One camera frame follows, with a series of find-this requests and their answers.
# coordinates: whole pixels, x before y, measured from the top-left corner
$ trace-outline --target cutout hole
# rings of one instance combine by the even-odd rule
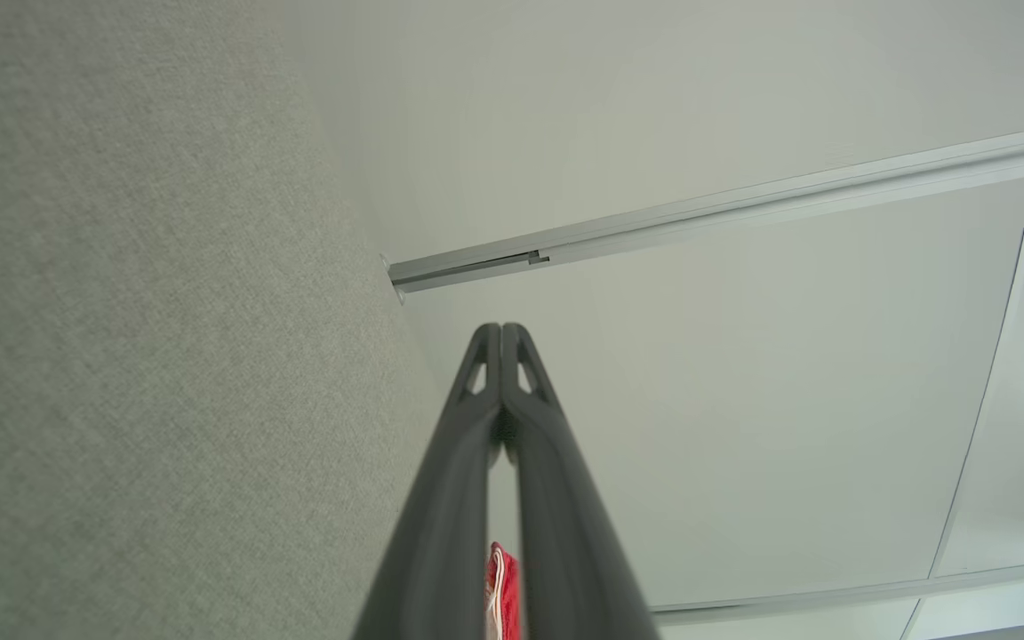
[[[523,389],[523,392],[531,393],[532,390],[536,390],[536,385],[532,384],[531,376],[528,376],[528,370],[523,368],[523,361],[517,361],[515,370],[516,381],[519,382],[520,388]]]
[[[481,361],[472,369],[472,376],[468,380],[468,390],[472,395],[476,395],[484,390],[484,385],[488,384],[488,365]]]

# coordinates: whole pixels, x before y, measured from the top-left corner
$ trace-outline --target ceiling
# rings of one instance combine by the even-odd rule
[[[300,8],[330,142],[394,262],[1024,131],[1024,1]],[[1024,178],[403,309],[442,388],[476,326],[527,326],[651,606],[927,580],[1024,564],[1023,232]],[[493,470],[490,534],[515,549],[513,477]],[[998,587],[664,636],[1017,624],[1024,591]]]

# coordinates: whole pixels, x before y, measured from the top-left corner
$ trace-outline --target red fabric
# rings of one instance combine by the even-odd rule
[[[497,568],[504,561],[504,579],[496,584]],[[488,554],[488,571],[486,574],[486,593],[490,598],[495,593],[500,596],[500,612],[502,623],[502,640],[520,640],[520,581],[519,563],[500,543],[493,543]]]

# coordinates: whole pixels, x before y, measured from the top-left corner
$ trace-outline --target metal ceiling rail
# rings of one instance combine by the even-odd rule
[[[1017,567],[911,580],[905,583],[874,584],[869,587],[790,593],[790,595],[784,596],[723,600],[714,601],[714,603],[672,604],[672,606],[651,607],[650,611],[658,627],[679,624],[707,624],[724,620],[742,620],[754,616],[792,614],[792,612],[813,609],[848,607],[854,606],[854,604],[882,603],[882,601],[887,600],[913,600],[926,598],[926,596],[938,596],[942,593],[999,587],[1002,584],[1013,583],[1024,583],[1024,564]]]
[[[708,227],[771,223],[1024,178],[1024,132],[777,179],[589,219],[390,266],[398,292],[678,243]]]

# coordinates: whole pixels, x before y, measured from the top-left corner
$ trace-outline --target gray fabric wall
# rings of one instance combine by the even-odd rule
[[[0,637],[353,628],[440,389],[260,7],[0,0]]]

